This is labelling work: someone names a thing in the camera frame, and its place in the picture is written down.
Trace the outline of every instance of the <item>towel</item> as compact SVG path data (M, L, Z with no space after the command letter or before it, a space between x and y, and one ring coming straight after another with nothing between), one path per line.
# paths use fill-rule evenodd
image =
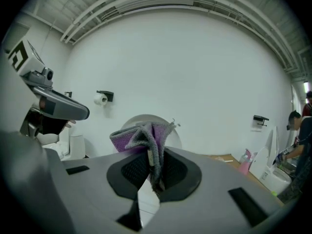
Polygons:
M161 122L141 122L134 127L119 130L110 135L113 145L119 152L137 147L146 147L149 159L153 160L150 173L150 183L153 191L159 197L165 190L161 179L164 164L164 149L167 136L175 128L175 124Z

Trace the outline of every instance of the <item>toilet paper holder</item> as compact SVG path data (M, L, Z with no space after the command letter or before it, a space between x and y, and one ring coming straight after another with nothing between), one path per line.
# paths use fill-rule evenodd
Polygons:
M114 93L109 91L97 90L99 94L105 94L107 97L107 101L112 102L114 98Z

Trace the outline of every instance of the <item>black holder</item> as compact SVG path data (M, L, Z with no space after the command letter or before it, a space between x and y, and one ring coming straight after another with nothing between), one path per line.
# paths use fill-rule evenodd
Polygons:
M105 94L107 97L107 101L112 102L114 98L114 93L109 91L97 90L99 94Z
M254 116L253 116L253 119L262 122L262 124L258 123L258 125L267 127L267 125L264 124L264 121L265 121L265 120L269 121L268 118L265 118L265 117L259 116L259 115L254 115Z

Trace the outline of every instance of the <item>pink bottle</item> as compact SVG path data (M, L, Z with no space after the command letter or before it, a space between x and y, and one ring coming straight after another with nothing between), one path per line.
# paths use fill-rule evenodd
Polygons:
M252 163L252 160L251 160L252 154L251 154L251 152L249 152L248 149L246 149L245 154L247 155L247 159L245 159L245 161L244 161L243 163L240 164L238 170L239 170L242 174L247 175L248 170L249 170L249 167L250 167L250 165L251 165L251 163Z

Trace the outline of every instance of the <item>ceiling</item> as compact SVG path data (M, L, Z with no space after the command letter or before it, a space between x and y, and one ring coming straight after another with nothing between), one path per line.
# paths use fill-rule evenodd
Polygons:
M61 41L75 45L124 15L167 8L200 11L252 32L276 54L304 100L301 84L312 80L312 48L283 0L30 0L22 11L62 32Z

